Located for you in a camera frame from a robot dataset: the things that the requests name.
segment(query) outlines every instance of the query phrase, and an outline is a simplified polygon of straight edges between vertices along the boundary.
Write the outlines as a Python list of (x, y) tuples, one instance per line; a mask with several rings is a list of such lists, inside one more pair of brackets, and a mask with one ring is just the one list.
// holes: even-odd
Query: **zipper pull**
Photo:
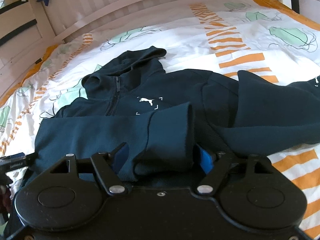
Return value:
[(116, 77), (117, 92), (120, 92), (120, 77)]

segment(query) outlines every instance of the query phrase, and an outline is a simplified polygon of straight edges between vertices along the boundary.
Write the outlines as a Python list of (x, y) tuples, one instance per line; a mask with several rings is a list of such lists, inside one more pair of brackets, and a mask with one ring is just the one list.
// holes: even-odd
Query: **bed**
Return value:
[[(79, 5), (64, 1), (77, 12)], [(299, 0), (300, 14), (284, 5), (293, 0), (99, 0), (94, 12), (78, 1), (82, 9), (73, 19), (62, 20), (61, 0), (48, 7), (12, 0), (15, 6), (0, 9), (1, 155), (32, 153), (41, 121), (86, 98), (81, 79), (127, 50), (165, 48), (160, 62), (167, 73), (196, 68), (237, 79), (238, 70), (248, 70), (277, 85), (320, 75), (320, 18), (313, 9), (320, 0)], [(319, 238), (320, 144), (269, 159), (305, 193), (300, 228)], [(24, 172), (9, 173), (12, 194)]]

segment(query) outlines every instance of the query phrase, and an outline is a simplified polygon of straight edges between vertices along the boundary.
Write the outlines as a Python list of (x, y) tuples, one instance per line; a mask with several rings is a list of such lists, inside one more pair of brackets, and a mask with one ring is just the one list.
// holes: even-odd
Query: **screw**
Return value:
[(34, 240), (35, 238), (33, 236), (25, 236), (24, 240)]
[(157, 193), (157, 196), (164, 197), (165, 196), (165, 192), (159, 192), (159, 193)]
[(197, 191), (200, 194), (208, 194), (213, 191), (213, 187), (211, 187), (209, 185), (200, 185), (199, 187), (197, 187)]
[(114, 185), (109, 188), (109, 191), (113, 194), (121, 194), (125, 191), (125, 187), (121, 185)]

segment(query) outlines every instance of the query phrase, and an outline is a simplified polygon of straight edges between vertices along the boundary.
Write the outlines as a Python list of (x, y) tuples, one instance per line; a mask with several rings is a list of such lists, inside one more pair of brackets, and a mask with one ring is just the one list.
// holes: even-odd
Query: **white bed frame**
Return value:
[[(75, 22), (61, 33), (54, 33), (50, 25), (50, 19), (47, 18), (44, 11), (43, 4), (37, 3), (36, 0), (28, 0), (27, 3), (0, 14), (0, 38), (6, 35), (6, 33), (11, 32), (14, 25), (18, 27), (33, 19), (37, 21), (36, 25), (0, 46), (0, 97), (22, 80), (34, 62), (43, 56), (48, 46), (64, 43), (67, 37), (72, 37), (74, 33), (79, 34), (81, 28), (95, 20), (139, 1), (143, 0), (118, 0), (113, 2)], [(177, 6), (182, 2), (192, 3), (194, 1), (197, 0), (177, 0), (157, 5), (157, 9), (166, 9)], [(320, 0), (302, 0), (300, 3), (300, 13), (320, 23), (319, 5)], [(124, 26), (130, 19), (147, 14), (148, 11), (152, 11), (153, 9), (155, 8), (151, 7), (118, 18), (99, 27), (95, 31), (111, 30)]]

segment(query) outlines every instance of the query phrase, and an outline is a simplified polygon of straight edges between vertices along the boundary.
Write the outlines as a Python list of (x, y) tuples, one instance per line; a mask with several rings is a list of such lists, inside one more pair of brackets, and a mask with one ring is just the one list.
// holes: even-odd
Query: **bed frame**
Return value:
[[(138, 12), (120, 17), (98, 28), (92, 28), (91, 23), (104, 16), (134, 3), (144, 0), (117, 0), (94, 13), (83, 17), (61, 33), (55, 33), (47, 17), (44, 5), (36, 0), (12, 0), (12, 3), (0, 9), (0, 98), (7, 90), (19, 83), (27, 71), (40, 59), (46, 48), (53, 44), (64, 43), (71, 37), (85, 32), (112, 30), (124, 26), (130, 19), (147, 14), (154, 8), (146, 8)], [(157, 5), (157, 9), (166, 9), (180, 3), (193, 3), (197, 0), (176, 0)], [(279, 0), (284, 4), (288, 0)], [(300, 13), (320, 23), (317, 9), (320, 0), (299, 0)]]

